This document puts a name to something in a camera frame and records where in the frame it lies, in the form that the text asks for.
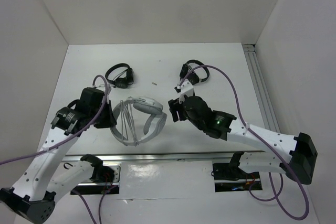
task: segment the robotic arm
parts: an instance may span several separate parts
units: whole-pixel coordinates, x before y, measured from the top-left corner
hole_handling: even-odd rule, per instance
[[[174,122],[189,120],[199,130],[213,138],[228,142],[247,144],[264,153],[236,152],[229,164],[228,180],[234,180],[237,174],[253,172],[272,172],[286,174],[293,179],[281,160],[248,128],[270,144],[293,169],[302,184],[311,184],[317,151],[309,135],[285,135],[269,131],[251,124],[244,124],[234,115],[211,110],[202,98],[195,96],[193,85],[185,80],[181,85],[180,97],[169,101]]]
[[[51,123],[51,129],[41,151],[64,141],[65,136],[73,136],[82,130],[97,114],[102,105],[104,92],[96,88],[85,88],[79,100],[59,110]],[[117,124],[112,114],[110,101],[107,101],[94,127],[110,128]],[[103,166],[102,160],[87,154],[76,166],[51,179],[63,157],[76,143],[78,136],[59,145],[51,151],[34,158],[27,171],[11,187],[0,190],[0,201],[7,207],[35,224],[44,223],[52,214],[55,204],[79,183],[90,179],[99,183],[105,176],[114,177],[114,171]]]

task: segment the white panel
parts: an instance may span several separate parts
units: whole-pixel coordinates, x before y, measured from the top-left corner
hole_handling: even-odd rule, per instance
[[[279,0],[256,45],[284,133],[310,134],[319,156],[309,187],[321,224],[336,218],[336,0]]]
[[[134,169],[133,175],[131,172],[128,173],[129,179],[125,177],[120,181],[120,194],[105,196],[101,209],[103,224],[298,223],[287,217],[275,202],[257,202],[247,191],[215,193],[213,177],[208,170],[208,162],[192,162],[189,165],[186,163],[186,165],[184,162],[178,161],[166,163],[166,166],[160,162],[143,164],[142,167],[146,169],[148,166],[158,164],[159,171],[163,174],[160,173],[155,184],[147,183],[146,179],[138,177],[139,171]],[[197,175],[203,181],[202,183],[195,181]],[[136,182],[136,177],[138,177],[139,189],[144,192],[142,199],[129,198],[129,195],[124,195],[124,193],[128,193],[128,181]],[[205,182],[206,177],[212,179],[212,183]],[[275,175],[274,180],[276,188],[279,188],[279,176]],[[261,181],[263,191],[254,191],[255,195],[261,198],[272,197],[268,175],[261,174]],[[285,188],[280,196],[282,203],[291,214],[296,216],[303,214],[304,202],[297,184],[287,178],[284,178],[284,181]],[[84,195],[84,198],[98,221],[101,195]],[[77,195],[67,195],[60,200],[54,213],[46,222],[46,224],[60,223],[92,223],[84,204]],[[318,224],[311,202],[310,213],[303,223]],[[15,224],[29,224],[29,222],[18,216],[15,219]]]
[[[36,151],[68,44],[38,0],[0,0],[0,159]],[[10,187],[30,160],[0,167]],[[14,215],[0,204],[1,223]]]
[[[253,148],[224,140],[216,140],[197,130],[190,122],[172,120],[168,101],[178,97],[174,87],[179,81],[182,64],[190,59],[214,65],[225,71],[236,86],[242,113],[247,122],[263,127],[263,119],[241,44],[135,44],[135,45],[72,45],[67,52],[45,124],[47,134],[55,113],[74,99],[83,88],[91,86],[97,74],[113,65],[128,62],[135,72],[135,83],[129,89],[112,89],[112,106],[129,96],[149,96],[164,105],[168,114],[160,135],[137,147],[124,146],[112,136],[109,129],[91,128],[84,132],[68,154],[145,154],[230,152]],[[215,70],[206,83],[195,86],[213,110],[237,115],[233,92],[226,79]],[[142,136],[147,114],[134,110],[138,136]]]
[[[70,44],[255,44],[276,0],[44,0]]]

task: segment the ear cushion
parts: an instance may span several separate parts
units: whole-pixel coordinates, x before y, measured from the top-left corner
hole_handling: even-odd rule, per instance
[[[145,126],[143,127],[143,134],[147,134],[148,133],[148,131],[149,131],[149,127],[151,126],[151,123],[152,123],[152,121],[153,121],[153,119],[156,117],[156,115],[151,115],[148,119],[147,119],[147,121],[146,121],[146,123],[145,123]]]

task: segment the white wall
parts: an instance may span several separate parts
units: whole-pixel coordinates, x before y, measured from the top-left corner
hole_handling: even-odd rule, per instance
[[[255,44],[277,0],[44,0],[70,44]]]
[[[317,147],[309,191],[321,224],[336,218],[335,41],[336,0],[279,0],[256,45],[280,128]]]
[[[39,1],[0,0],[0,160],[36,151],[67,47]],[[29,162],[0,166],[0,188]],[[14,221],[2,204],[0,216]]]

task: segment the purple cable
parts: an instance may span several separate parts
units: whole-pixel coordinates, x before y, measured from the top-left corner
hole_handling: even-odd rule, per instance
[[[281,179],[281,185],[280,185],[280,189],[279,189],[279,192],[276,194],[278,197],[279,195],[281,194],[282,190],[283,190],[283,184],[284,184],[284,181],[283,181],[283,176],[281,173],[279,173],[280,175],[280,179]],[[252,193],[252,187],[258,182],[254,182],[252,185],[250,185],[250,187],[248,188],[248,191],[250,192],[251,196],[254,197],[255,199],[259,200],[259,201],[263,201],[263,202],[268,202],[268,201],[272,201],[272,200],[275,200],[276,197],[274,196],[273,198],[270,198],[270,199],[261,199],[261,198],[258,198],[257,196],[255,196],[253,193]]]
[[[39,156],[39,155],[42,155],[42,154],[45,154],[46,152],[48,151],[51,151],[53,149],[56,149],[57,147],[65,144],[65,143],[68,143],[69,141],[71,141],[72,139],[74,139],[75,137],[77,137],[78,135],[80,135],[83,131],[86,131],[96,120],[97,118],[99,117],[100,113],[102,112],[102,110],[104,109],[104,106],[106,104],[106,101],[107,101],[107,97],[108,97],[108,83],[105,79],[104,76],[102,75],[97,75],[94,79],[93,79],[93,85],[96,83],[96,80],[98,78],[101,78],[104,82],[104,85],[105,85],[105,95],[103,97],[103,100],[102,100],[102,104],[101,106],[99,107],[99,110],[97,112],[97,114],[92,118],[92,120],[87,124],[85,125],[84,128],[82,128],[80,131],[78,131],[77,133],[75,133],[74,135],[70,135],[68,136],[65,140],[59,142],[58,144],[55,144],[53,145],[52,147],[50,147],[47,151],[40,151],[40,152],[37,152],[37,153],[33,153],[33,154],[28,154],[28,155],[24,155],[24,156],[20,156],[20,157],[15,157],[15,158],[10,158],[10,159],[7,159],[7,160],[4,160],[4,161],[1,161],[0,162],[0,165],[4,165],[4,164],[8,164],[8,163],[11,163],[11,162],[14,162],[14,161],[18,161],[18,160],[22,160],[22,159],[26,159],[26,158],[30,158],[30,157],[36,157],[36,156]]]
[[[102,222],[101,222],[101,214],[100,214],[100,212],[101,212],[101,204],[102,204],[102,202],[103,202],[103,199],[104,199],[105,195],[106,195],[107,193],[109,193],[112,189],[114,189],[115,187],[117,187],[117,186],[111,186],[110,189],[106,190],[106,191],[104,192],[103,196],[101,196],[101,199],[100,199],[100,201],[99,201],[99,207],[98,207],[99,224],[102,224]]]
[[[86,202],[86,200],[84,199],[84,197],[82,196],[82,194],[80,194],[80,193],[77,192],[76,190],[71,190],[71,191],[72,191],[74,194],[77,194],[77,195],[79,196],[79,198],[83,201],[83,203],[84,203],[86,209],[87,209],[88,212],[89,212],[89,215],[90,215],[90,217],[91,217],[91,220],[93,221],[94,224],[97,224],[97,222],[96,222],[96,220],[94,219],[93,214],[92,214],[92,212],[91,212],[91,210],[90,210],[90,207],[89,207],[88,203]]]
[[[237,104],[237,110],[238,110],[239,118],[240,118],[242,124],[246,127],[246,122],[243,119],[243,116],[241,114],[239,100],[238,100],[238,94],[237,94],[236,88],[233,85],[230,77],[226,73],[224,73],[223,71],[221,71],[219,68],[216,68],[216,67],[210,66],[210,65],[197,66],[197,67],[193,68],[190,72],[188,72],[188,74],[182,79],[182,81],[180,82],[180,86],[188,78],[189,74],[191,74],[193,71],[195,71],[198,68],[213,68],[213,69],[217,70],[218,72],[220,72],[222,75],[225,76],[225,78],[227,79],[227,81],[230,83],[232,91],[233,91],[233,93],[235,95],[235,100],[236,100],[236,104]],[[298,186],[299,186],[299,188],[300,188],[300,190],[302,192],[302,195],[304,197],[304,202],[306,204],[306,210],[305,210],[304,214],[302,216],[300,216],[300,217],[293,216],[288,211],[286,211],[285,208],[283,207],[282,203],[280,202],[279,198],[278,198],[278,195],[276,193],[276,190],[275,190],[275,187],[274,187],[274,183],[273,183],[273,180],[272,180],[272,176],[270,175],[270,181],[271,181],[272,190],[274,192],[274,197],[275,197],[278,205],[285,212],[285,214],[287,214],[290,218],[292,218],[294,220],[304,220],[304,219],[306,219],[306,217],[308,216],[308,213],[309,213],[309,200],[308,200],[307,193],[306,193],[305,189],[303,188],[302,183],[300,182],[298,176],[295,174],[295,172],[292,170],[292,168],[290,168],[290,166],[287,164],[287,162],[285,161],[285,159],[270,144],[268,144],[261,136],[259,136],[256,132],[254,132],[251,128],[248,127],[247,129],[256,138],[258,138],[260,141],[262,141],[262,143],[264,143],[281,160],[281,162],[284,164],[284,166],[287,169],[287,171],[289,171],[291,173],[293,179],[295,180],[296,183],[298,183]]]

